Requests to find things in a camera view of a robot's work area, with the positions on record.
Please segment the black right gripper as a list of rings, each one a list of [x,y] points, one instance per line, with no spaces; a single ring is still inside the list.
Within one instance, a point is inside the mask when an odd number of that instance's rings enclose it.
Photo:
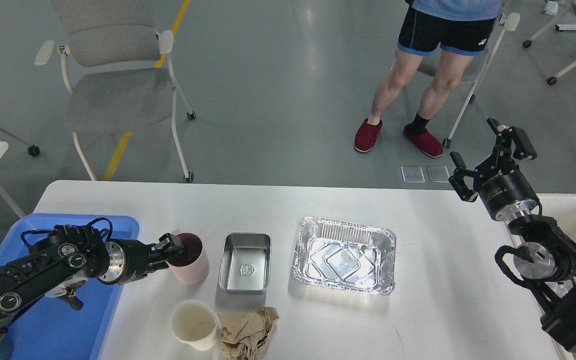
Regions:
[[[498,222],[509,222],[530,215],[540,206],[540,199],[519,171],[517,161],[535,160],[537,151],[526,131],[516,126],[506,126],[494,118],[486,120],[496,135],[491,155],[486,159],[487,170],[469,170],[458,152],[450,152],[455,165],[448,182],[459,198],[473,203],[480,198],[490,218]],[[466,184],[465,178],[474,180],[474,189]]]

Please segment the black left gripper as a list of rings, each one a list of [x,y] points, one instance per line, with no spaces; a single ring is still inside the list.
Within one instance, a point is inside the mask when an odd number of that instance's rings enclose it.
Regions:
[[[153,271],[153,264],[162,259],[162,254],[169,257],[155,265],[156,271],[189,264],[188,249],[178,235],[170,232],[163,234],[156,244],[144,244],[136,239],[110,239],[104,246],[109,265],[99,275],[99,281],[105,285],[141,280]]]

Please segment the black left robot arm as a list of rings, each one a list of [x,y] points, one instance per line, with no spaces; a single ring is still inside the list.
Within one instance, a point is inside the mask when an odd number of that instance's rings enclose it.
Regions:
[[[83,307],[76,292],[87,279],[105,285],[142,280],[169,267],[168,260],[188,248],[178,235],[166,233],[157,243],[112,238],[113,226],[99,230],[93,219],[84,225],[56,225],[21,234],[44,235],[25,242],[28,255],[0,266],[0,339],[10,324],[46,295],[59,297],[74,310]]]

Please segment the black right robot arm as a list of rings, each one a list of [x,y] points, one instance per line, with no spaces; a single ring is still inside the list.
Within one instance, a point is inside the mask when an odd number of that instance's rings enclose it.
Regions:
[[[494,261],[534,296],[542,309],[542,330],[576,353],[576,242],[554,218],[534,213],[542,204],[518,165],[537,157],[525,130],[494,118],[487,124],[496,138],[491,155],[469,170],[461,155],[451,152],[455,169],[449,183],[462,201],[480,199],[492,220],[521,237],[519,246],[501,246]]]

